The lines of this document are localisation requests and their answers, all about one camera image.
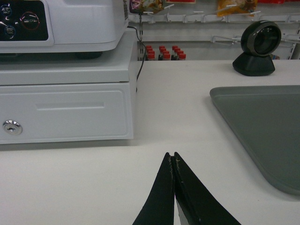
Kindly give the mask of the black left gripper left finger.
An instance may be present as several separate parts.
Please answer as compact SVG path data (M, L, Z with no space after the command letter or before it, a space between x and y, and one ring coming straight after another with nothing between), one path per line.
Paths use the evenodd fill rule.
M174 223L175 178L172 157L167 152L134 225L172 225Z

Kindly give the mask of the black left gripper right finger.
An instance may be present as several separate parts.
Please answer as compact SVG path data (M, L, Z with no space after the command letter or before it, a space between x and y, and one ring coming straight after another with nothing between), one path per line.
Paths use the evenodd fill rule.
M182 225L239 225L179 155L173 156L175 198Z

